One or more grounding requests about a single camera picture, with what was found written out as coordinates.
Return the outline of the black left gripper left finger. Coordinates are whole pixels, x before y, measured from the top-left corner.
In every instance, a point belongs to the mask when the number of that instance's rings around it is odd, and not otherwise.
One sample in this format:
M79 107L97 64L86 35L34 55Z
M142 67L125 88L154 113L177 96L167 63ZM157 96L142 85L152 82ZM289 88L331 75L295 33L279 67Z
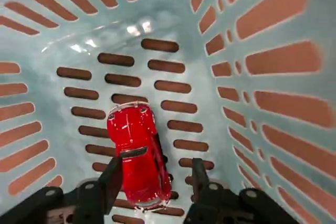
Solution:
M1 215L1 223L104 223L122 186L122 158L114 157L98 179L68 193L43 187Z

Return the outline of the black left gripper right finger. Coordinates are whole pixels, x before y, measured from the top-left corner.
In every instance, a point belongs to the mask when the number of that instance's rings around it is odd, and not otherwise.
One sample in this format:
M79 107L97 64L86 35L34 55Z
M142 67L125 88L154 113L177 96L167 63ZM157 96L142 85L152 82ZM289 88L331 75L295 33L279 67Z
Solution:
M210 181L203 160L192 159L194 202L185 224L189 223L297 223L264 191L246 188L233 193Z

